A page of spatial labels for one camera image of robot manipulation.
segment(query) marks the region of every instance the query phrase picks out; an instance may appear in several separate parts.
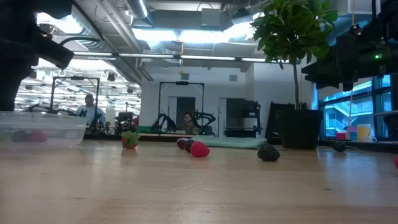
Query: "person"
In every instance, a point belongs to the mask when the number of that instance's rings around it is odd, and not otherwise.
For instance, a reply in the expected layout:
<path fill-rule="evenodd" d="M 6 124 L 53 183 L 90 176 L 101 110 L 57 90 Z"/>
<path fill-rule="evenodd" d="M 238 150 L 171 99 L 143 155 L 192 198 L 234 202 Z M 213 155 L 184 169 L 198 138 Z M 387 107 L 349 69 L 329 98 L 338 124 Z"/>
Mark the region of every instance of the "person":
<path fill-rule="evenodd" d="M 77 109 L 77 115 L 79 116 L 82 110 L 87 111 L 86 112 L 86 119 L 87 119 L 87 125 L 91 126 L 91 123 L 93 122 L 95 118 L 95 104 L 94 104 L 94 96 L 92 94 L 87 94 L 85 97 L 86 105 L 81 105 Z M 104 124 L 106 122 L 105 114 L 101 110 L 101 108 L 97 108 L 97 114 L 101 115 L 101 121 Z"/>
<path fill-rule="evenodd" d="M 177 129 L 185 131 L 185 134 L 198 134 L 200 129 L 193 123 L 193 115 L 186 112 L 184 115 L 185 124 L 179 126 Z"/>

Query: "window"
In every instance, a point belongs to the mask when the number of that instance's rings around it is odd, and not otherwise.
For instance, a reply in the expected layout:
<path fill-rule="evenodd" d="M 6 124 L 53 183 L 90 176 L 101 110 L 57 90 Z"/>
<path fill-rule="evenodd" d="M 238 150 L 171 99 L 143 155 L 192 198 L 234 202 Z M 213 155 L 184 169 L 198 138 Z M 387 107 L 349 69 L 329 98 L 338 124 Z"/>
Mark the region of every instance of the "window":
<path fill-rule="evenodd" d="M 370 124 L 371 135 L 378 139 L 387 138 L 387 125 L 382 117 L 375 113 L 392 110 L 391 78 L 385 75 L 382 79 L 373 78 L 353 88 L 351 121 L 349 120 L 351 92 L 339 92 L 319 102 L 323 111 L 321 138 L 333 138 L 339 131 L 348 129 L 351 123 L 351 140 L 357 140 L 357 125 Z"/>

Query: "green mat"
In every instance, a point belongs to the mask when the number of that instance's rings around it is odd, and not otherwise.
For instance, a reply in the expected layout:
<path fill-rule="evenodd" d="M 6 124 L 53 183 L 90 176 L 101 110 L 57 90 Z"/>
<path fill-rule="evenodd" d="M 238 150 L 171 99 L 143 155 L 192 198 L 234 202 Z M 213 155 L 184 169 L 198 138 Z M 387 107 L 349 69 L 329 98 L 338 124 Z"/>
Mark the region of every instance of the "green mat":
<path fill-rule="evenodd" d="M 238 149 L 258 149 L 260 145 L 267 142 L 265 138 L 218 138 L 200 135 L 196 135 L 192 139 L 194 141 L 201 141 L 209 147 L 230 147 Z"/>

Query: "green toy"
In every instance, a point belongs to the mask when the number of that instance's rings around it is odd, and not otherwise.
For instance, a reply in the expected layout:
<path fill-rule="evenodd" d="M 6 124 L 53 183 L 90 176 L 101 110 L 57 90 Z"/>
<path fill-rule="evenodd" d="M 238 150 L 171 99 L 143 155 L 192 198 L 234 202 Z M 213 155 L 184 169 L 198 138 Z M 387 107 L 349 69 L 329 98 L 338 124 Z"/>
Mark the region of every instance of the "green toy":
<path fill-rule="evenodd" d="M 122 134 L 123 149 L 135 149 L 139 143 L 139 138 L 140 136 L 137 133 L 132 133 L 131 131 Z"/>

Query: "black plant pot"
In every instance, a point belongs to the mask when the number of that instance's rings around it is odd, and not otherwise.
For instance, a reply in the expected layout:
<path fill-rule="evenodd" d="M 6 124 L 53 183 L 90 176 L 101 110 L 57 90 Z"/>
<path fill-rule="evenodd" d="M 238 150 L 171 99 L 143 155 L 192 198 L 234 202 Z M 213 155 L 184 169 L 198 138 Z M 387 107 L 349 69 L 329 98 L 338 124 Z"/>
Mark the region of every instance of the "black plant pot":
<path fill-rule="evenodd" d="M 316 149 L 323 113 L 319 110 L 277 111 L 282 144 L 290 149 Z"/>

